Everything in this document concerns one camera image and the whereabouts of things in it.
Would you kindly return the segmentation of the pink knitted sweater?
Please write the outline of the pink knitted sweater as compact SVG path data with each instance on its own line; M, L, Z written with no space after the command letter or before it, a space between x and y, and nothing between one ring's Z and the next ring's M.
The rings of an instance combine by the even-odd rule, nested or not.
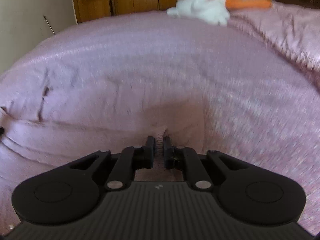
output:
M195 67L14 68L1 77L1 180L20 181L148 135L204 152L214 86Z

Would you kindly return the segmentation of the pink floral bedspread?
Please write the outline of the pink floral bedspread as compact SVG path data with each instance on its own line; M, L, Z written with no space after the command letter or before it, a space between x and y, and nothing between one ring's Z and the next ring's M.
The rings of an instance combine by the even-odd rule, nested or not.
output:
M227 26L153 11L50 37L1 75L1 233L13 189L106 149L168 135L300 183L319 232L319 11L274 3Z

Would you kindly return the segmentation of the white plush toy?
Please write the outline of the white plush toy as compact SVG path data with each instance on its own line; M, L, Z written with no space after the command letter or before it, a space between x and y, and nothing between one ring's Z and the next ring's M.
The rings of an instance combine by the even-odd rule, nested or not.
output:
M226 26L230 18L226 0L178 0L175 7L167 9L167 15L221 26Z

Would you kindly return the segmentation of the orange cloth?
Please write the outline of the orange cloth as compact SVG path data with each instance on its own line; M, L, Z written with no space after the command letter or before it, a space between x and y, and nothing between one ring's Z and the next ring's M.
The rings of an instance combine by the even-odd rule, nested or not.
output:
M271 0L226 0L226 8L228 10L240 9L268 9L272 6Z

